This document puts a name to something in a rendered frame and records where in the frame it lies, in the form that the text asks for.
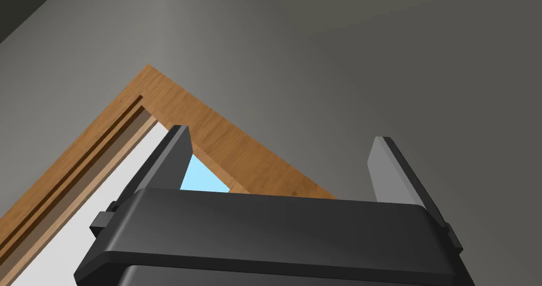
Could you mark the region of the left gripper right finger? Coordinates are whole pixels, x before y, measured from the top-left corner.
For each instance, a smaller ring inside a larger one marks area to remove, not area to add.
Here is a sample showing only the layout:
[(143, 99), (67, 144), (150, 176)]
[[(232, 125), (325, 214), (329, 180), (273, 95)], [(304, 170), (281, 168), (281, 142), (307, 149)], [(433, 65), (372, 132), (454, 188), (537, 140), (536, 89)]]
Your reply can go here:
[(423, 213), (436, 226), (448, 227), (427, 189), (392, 138), (374, 138), (367, 168), (377, 202), (408, 213)]

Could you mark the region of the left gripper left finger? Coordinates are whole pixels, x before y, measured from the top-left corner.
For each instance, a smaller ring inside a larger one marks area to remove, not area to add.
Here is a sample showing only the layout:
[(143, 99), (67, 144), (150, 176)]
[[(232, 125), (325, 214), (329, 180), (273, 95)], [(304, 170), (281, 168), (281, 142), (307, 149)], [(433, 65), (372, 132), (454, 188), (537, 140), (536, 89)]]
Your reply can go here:
[(144, 187), (179, 190), (192, 155), (189, 128), (173, 126), (130, 179), (118, 199), (108, 206), (107, 212), (115, 212), (123, 202)]

